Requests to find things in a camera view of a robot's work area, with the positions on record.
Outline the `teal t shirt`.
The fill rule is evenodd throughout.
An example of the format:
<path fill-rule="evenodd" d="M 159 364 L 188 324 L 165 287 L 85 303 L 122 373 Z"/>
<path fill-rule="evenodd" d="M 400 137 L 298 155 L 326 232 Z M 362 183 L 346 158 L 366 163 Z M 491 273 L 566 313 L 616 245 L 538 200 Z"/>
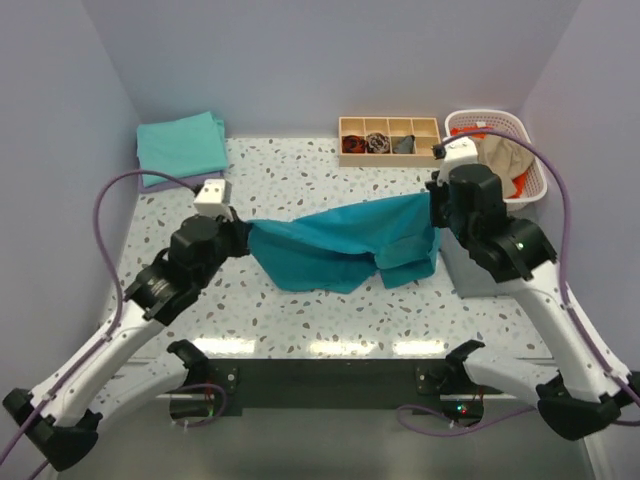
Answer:
<path fill-rule="evenodd" d="M 346 205 L 292 221 L 254 220 L 251 255 L 281 290 L 348 294 L 378 274 L 387 289 L 432 276 L 440 247 L 427 193 Z"/>

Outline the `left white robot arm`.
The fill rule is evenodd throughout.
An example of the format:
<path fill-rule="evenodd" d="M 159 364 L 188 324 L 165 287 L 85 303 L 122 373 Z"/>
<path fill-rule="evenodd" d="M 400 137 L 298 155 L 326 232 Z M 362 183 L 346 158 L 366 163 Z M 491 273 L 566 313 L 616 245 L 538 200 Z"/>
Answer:
<path fill-rule="evenodd" d="M 103 416 L 91 403 L 129 358 L 195 304 L 229 258 L 248 255 L 251 227 L 238 218 L 195 215 L 184 220 L 154 260 L 126 289 L 114 314 L 51 377 L 15 388 L 2 405 L 56 471 L 83 459 L 96 444 Z"/>

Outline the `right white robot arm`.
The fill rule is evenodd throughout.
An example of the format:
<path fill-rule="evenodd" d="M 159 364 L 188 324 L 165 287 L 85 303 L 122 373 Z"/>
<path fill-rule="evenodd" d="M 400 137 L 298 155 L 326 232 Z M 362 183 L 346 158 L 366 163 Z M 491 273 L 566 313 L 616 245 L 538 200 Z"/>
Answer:
<path fill-rule="evenodd" d="M 449 231 L 468 256 L 504 286 L 531 320 L 552 367 L 504 357 L 469 340 L 445 358 L 445 379 L 459 393 L 486 386 L 535 408 L 566 440 L 616 423 L 639 399 L 639 374 L 599 337 L 567 285 L 540 226 L 507 211 L 500 180 L 480 164 L 433 173 L 426 184 L 434 226 Z"/>

